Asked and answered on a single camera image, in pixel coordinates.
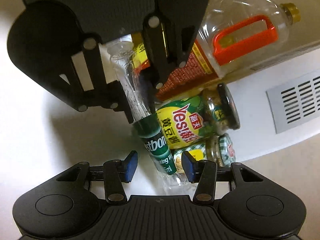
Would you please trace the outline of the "crushed clear plastic bottle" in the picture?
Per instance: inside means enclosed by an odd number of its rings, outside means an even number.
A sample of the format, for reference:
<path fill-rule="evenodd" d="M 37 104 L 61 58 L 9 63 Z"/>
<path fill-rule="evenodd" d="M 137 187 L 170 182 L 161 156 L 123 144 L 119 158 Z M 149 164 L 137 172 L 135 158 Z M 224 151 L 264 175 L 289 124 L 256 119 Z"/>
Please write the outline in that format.
<path fill-rule="evenodd" d="M 129 103 L 133 129 L 157 170 L 157 181 L 168 195 L 190 195 L 195 186 L 185 174 L 178 172 L 157 115 L 149 106 L 147 85 L 136 73 L 135 64 L 139 61 L 135 59 L 133 42 L 126 36 L 121 37 L 107 45 L 107 52 Z"/>

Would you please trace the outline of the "small pickle jar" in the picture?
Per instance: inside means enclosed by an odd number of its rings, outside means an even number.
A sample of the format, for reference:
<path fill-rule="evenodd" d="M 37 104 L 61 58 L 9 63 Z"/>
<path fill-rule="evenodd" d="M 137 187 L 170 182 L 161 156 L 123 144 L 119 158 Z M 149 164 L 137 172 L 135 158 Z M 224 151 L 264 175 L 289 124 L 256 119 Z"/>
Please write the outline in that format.
<path fill-rule="evenodd" d="M 188 151 L 197 161 L 211 160 L 216 162 L 219 167 L 230 167 L 231 163 L 236 162 L 233 143 L 228 133 L 221 136 L 213 135 L 190 146 L 172 150 L 178 173 L 184 173 L 182 167 L 182 153 L 184 151 Z"/>

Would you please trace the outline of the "tall pickle jar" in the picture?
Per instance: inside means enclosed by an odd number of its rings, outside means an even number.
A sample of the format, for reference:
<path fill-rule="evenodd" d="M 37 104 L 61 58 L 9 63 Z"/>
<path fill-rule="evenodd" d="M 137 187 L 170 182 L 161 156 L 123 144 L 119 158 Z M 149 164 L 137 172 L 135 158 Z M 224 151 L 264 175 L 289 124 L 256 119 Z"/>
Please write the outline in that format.
<path fill-rule="evenodd" d="M 167 103 L 156 113 L 169 148 L 173 150 L 240 128 L 238 111 L 224 83 L 204 89 L 199 95 Z"/>

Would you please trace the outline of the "wall vent grille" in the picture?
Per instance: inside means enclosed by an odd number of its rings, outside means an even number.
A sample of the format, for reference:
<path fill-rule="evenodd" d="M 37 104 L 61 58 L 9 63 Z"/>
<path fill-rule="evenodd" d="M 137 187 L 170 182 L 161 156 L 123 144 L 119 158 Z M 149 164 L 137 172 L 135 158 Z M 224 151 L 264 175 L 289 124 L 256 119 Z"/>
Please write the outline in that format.
<path fill-rule="evenodd" d="M 277 134 L 319 117 L 319 71 L 270 88 L 266 94 Z"/>

